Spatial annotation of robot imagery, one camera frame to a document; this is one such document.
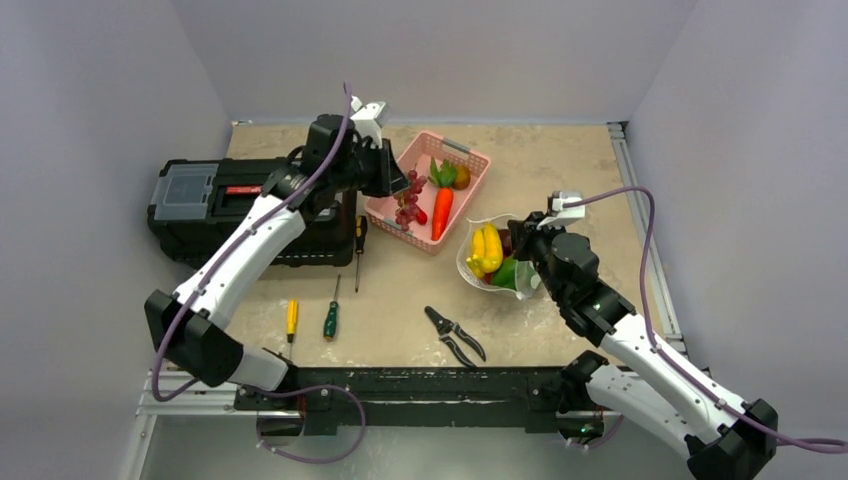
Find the purple grape bunch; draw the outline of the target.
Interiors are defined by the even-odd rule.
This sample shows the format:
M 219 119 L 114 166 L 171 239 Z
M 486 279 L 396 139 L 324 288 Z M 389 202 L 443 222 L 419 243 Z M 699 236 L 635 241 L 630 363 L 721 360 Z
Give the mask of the purple grape bunch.
M 427 183 L 427 179 L 416 170 L 408 171 L 406 176 L 410 180 L 410 187 L 394 196 L 397 202 L 395 223 L 403 232 L 408 232 L 413 224 L 419 225 L 415 221 L 415 214 L 418 209 L 422 209 L 418 204 L 419 196 Z

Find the dark red mangosteen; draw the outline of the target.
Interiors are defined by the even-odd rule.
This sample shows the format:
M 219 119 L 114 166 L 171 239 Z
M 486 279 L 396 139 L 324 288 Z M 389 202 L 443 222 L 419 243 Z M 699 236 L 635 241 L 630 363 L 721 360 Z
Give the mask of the dark red mangosteen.
M 499 238 L 501 241 L 501 247 L 503 252 L 503 257 L 509 257 L 512 255 L 513 246 L 512 246 L 512 237 L 509 229 L 498 229 Z

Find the pink perforated plastic basket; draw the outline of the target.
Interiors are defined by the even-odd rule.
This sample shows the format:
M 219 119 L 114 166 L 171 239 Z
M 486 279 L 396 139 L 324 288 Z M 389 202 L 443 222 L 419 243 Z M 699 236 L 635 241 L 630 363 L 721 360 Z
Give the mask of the pink perforated plastic basket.
M 397 156 L 397 163 L 404 173 L 414 170 L 423 178 L 430 174 L 432 163 L 440 165 L 445 160 L 456 166 L 467 167 L 470 182 L 467 188 L 453 194 L 450 214 L 439 239 L 434 240 L 431 234 L 431 221 L 435 218 L 434 208 L 438 196 L 438 188 L 432 184 L 422 188 L 417 201 L 418 206 L 426 212 L 429 223 L 421 225 L 413 221 L 409 228 L 404 230 L 396 222 L 396 210 L 399 208 L 396 199 L 366 197 L 364 212 L 370 224 L 428 254 L 438 254 L 447 243 L 447 238 L 459 225 L 459 221 L 465 217 L 468 206 L 480 192 L 492 159 L 478 150 L 429 130 L 419 132 L 403 153 Z

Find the yellow banana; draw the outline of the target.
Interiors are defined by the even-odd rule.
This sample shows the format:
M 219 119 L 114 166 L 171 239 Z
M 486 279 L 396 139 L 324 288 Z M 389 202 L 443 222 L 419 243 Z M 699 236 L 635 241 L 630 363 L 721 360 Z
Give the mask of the yellow banana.
M 491 223 L 483 226 L 485 240 L 485 255 L 480 260 L 480 267 L 485 273 L 497 271 L 503 261 L 503 252 L 498 229 Z

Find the green bell pepper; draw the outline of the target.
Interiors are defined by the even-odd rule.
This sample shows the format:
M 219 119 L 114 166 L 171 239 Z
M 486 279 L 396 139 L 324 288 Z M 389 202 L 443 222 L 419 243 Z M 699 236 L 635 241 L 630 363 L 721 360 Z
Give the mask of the green bell pepper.
M 500 268 L 491 274 L 489 284 L 494 287 L 516 290 L 516 268 L 518 262 L 512 257 L 505 257 Z

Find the clear dotted zip top bag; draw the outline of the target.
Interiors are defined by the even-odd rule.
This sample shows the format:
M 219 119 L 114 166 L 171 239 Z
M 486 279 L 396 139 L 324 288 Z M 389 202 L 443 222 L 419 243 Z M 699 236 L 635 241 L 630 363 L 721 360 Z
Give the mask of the clear dotted zip top bag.
M 541 277 L 531 262 L 514 256 L 508 222 L 517 219 L 507 213 L 467 220 L 456 266 L 460 276 L 479 290 L 527 300 L 541 286 Z

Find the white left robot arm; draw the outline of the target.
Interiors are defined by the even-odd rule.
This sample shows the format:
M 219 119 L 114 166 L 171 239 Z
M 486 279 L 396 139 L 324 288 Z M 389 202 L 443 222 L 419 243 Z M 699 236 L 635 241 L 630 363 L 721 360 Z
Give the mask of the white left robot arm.
M 408 188 L 388 139 L 382 103 L 352 114 L 319 116 L 300 156 L 267 178 L 245 219 L 218 251 L 171 293 L 153 291 L 144 304 L 156 349 L 154 369 L 169 360 L 210 387 L 225 382 L 259 389 L 272 408 L 297 399 L 292 363 L 248 348 L 226 328 L 249 288 L 339 192 L 391 197 Z

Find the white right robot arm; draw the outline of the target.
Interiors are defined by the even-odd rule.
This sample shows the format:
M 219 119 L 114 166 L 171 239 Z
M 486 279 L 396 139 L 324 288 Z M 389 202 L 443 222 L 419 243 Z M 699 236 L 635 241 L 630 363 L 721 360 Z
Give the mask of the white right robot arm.
M 529 261 L 566 325 L 594 345 L 562 371 L 561 407 L 590 402 L 621 413 L 679 454 L 696 479 L 752 479 L 774 458 L 776 410 L 722 387 L 658 336 L 599 276 L 587 237 L 510 220 L 514 255 Z

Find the orange carrot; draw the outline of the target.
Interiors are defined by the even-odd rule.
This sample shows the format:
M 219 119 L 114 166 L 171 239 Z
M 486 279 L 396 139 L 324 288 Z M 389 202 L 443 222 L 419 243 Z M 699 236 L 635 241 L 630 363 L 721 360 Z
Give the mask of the orange carrot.
M 438 241 L 443 236 L 449 219 L 454 200 L 454 192 L 450 187 L 440 187 L 436 193 L 431 221 L 431 240 Z

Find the brown kiwi fruit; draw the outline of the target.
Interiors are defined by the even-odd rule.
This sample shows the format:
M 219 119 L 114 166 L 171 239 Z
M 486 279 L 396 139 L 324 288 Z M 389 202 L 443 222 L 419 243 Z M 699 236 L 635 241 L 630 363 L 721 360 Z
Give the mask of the brown kiwi fruit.
M 454 190 L 465 190 L 469 187 L 471 183 L 471 172 L 465 165 L 456 165 L 455 169 L 455 178 L 452 183 L 452 188 Z

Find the black plastic toolbox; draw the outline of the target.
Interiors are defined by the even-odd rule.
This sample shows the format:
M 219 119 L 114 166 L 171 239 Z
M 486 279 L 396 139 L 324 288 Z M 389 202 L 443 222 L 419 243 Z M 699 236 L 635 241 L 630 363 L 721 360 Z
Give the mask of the black plastic toolbox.
M 185 160 L 166 163 L 146 209 L 147 226 L 171 260 L 203 266 L 246 218 L 268 177 L 286 160 Z M 288 267 L 349 265 L 354 257 L 357 195 L 330 206 L 272 261 Z

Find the black yellow handled screwdriver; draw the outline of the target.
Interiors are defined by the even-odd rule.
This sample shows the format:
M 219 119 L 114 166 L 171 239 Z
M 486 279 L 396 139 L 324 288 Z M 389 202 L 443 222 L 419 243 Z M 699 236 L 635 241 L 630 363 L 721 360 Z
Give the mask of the black yellow handled screwdriver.
M 365 250 L 366 236 L 368 232 L 368 220 L 365 215 L 358 215 L 355 225 L 354 250 L 356 255 L 354 292 L 358 293 L 361 284 L 361 263 Z

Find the black handled pliers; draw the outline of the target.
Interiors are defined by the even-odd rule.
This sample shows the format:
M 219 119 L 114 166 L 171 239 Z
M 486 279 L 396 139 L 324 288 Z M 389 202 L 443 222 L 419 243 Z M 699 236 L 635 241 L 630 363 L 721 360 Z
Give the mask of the black handled pliers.
M 444 317 L 431 306 L 425 306 L 424 313 L 436 329 L 439 340 L 449 348 L 461 365 L 467 368 L 477 367 L 462 350 L 459 342 L 469 346 L 483 362 L 487 360 L 484 347 L 473 336 L 467 333 L 459 323 Z

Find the green handled screwdriver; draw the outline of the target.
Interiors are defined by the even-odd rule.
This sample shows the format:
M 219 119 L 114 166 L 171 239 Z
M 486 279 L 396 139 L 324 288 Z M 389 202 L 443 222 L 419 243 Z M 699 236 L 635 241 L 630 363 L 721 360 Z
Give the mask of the green handled screwdriver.
M 326 341 L 332 341 L 337 333 L 338 329 L 338 313 L 339 313 L 339 291 L 340 291 L 340 283 L 341 283 L 341 275 L 338 275 L 336 278 L 336 283 L 334 287 L 334 294 L 332 300 L 329 302 L 329 307 L 327 311 L 327 315 L 324 320 L 323 325 L 323 337 Z

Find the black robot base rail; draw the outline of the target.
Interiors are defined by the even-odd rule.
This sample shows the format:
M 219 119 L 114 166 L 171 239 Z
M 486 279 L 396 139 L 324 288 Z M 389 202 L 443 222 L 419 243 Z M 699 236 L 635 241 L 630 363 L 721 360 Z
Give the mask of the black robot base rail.
M 289 417 L 304 435 L 333 435 L 341 426 L 518 428 L 594 440 L 616 411 L 590 400 L 583 386 L 596 354 L 565 367 L 301 367 L 273 398 L 240 387 L 239 412 Z

